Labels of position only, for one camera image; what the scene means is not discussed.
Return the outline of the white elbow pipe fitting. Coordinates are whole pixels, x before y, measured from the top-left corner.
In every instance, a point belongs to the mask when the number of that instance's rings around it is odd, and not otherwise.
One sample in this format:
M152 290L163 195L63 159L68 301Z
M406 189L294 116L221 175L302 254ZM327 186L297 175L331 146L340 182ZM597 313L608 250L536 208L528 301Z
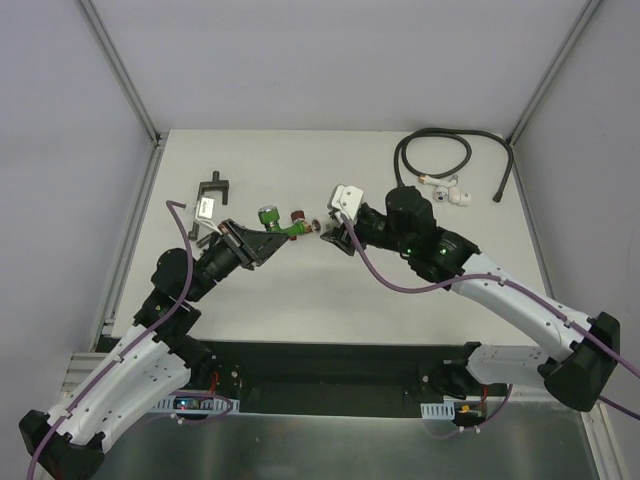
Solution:
M328 226L328 221L324 219L314 218L311 221L312 232L317 235L323 234L327 230Z

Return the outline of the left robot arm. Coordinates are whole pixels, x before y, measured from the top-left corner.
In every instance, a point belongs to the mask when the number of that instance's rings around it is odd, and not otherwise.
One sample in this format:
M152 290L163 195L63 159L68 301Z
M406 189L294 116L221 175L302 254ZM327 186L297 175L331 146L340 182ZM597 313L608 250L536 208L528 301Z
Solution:
M287 240L282 232L251 230L228 219L200 257L189 245L165 251L151 293L110 353L67 398L20 420L30 465L55 479L89 479L154 405L184 386L204 387L212 354L188 334L201 315L195 302L237 268L262 265Z

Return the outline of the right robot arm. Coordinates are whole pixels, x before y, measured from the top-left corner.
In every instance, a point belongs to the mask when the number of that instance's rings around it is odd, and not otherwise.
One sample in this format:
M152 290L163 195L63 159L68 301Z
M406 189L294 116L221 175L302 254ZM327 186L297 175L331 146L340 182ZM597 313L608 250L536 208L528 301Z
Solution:
M473 242L437 225L432 204L414 187L397 187L380 213L355 186L337 185L328 202L336 221L323 240L348 255L368 246L394 252L427 286L400 287L373 266L370 273L404 294L452 291L487 308L534 341L532 347L480 344L450 369L452 387L473 394L484 384L545 389L564 406L590 411L621 364L620 323L606 312L590 316L530 290Z

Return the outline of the green plastic faucet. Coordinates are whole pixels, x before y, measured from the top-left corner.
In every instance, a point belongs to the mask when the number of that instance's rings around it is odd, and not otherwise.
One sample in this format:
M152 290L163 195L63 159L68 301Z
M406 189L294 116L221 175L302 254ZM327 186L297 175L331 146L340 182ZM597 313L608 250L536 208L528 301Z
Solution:
M299 237L312 233L311 224L307 221L301 223L293 223L289 226L283 226L280 222L281 216L279 210L274 205L267 205L257 211L258 219L267 232L285 233L289 236L290 241L295 241Z

